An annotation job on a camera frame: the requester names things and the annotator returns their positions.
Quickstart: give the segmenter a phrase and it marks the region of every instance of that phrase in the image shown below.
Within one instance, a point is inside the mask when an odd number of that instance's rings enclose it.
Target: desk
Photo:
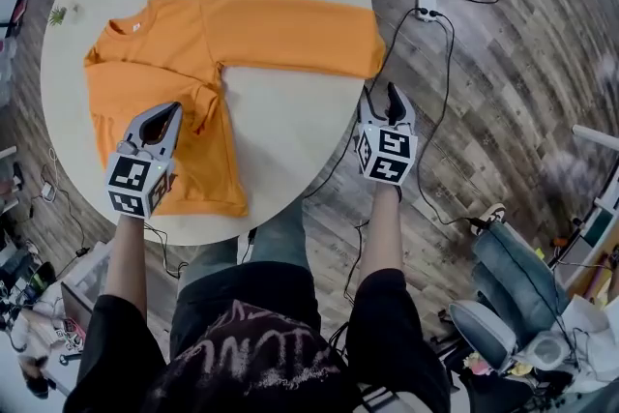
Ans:
[[[370,8],[371,0],[328,0]],[[79,192],[113,222],[107,205],[83,57],[108,19],[136,14],[146,0],[56,0],[76,3],[79,20],[45,31],[41,86],[47,130]],[[219,216],[154,217],[169,243],[199,245],[231,238],[262,224],[297,197],[334,152],[355,111],[363,80],[229,68],[223,74],[236,140],[240,179],[249,198],[243,219]]]

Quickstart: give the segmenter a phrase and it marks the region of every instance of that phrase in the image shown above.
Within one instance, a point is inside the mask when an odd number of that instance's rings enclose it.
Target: orange sleeve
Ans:
[[[202,0],[213,62],[362,78],[385,45],[374,12],[318,0]]]

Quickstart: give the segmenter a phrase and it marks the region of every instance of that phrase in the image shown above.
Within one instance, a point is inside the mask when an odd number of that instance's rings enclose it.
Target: white cable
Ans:
[[[584,265],[582,263],[562,262],[561,260],[558,259],[559,254],[560,254],[559,247],[554,247],[554,258],[557,258],[556,263],[560,265],[574,265],[575,267],[585,267],[588,269],[607,269],[610,272],[613,272],[613,270],[607,265],[600,265],[600,264]]]
[[[52,163],[54,164],[54,176],[55,176],[55,181],[54,184],[51,185],[53,187],[53,194],[51,195],[50,199],[45,198],[44,196],[42,196],[43,201],[46,203],[53,203],[53,201],[56,199],[56,192],[58,191],[58,157],[56,156],[56,151],[53,148],[49,148],[49,150],[47,151],[47,154],[49,155],[49,158],[51,159]]]

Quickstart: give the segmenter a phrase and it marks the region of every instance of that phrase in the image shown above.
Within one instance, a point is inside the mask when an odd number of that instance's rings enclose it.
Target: person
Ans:
[[[179,281],[164,362],[146,327],[144,222],[121,216],[65,411],[450,410],[402,272],[399,195],[376,184],[347,364],[320,334],[302,200],[237,240],[205,248]]]

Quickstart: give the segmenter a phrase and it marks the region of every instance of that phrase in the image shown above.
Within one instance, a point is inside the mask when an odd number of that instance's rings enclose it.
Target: black shirt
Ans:
[[[239,265],[183,289],[169,365],[137,308],[104,295],[65,411],[351,411],[362,402],[358,383],[449,411],[445,370],[423,341],[401,271],[359,287],[348,365],[319,329],[310,272],[285,263]]]

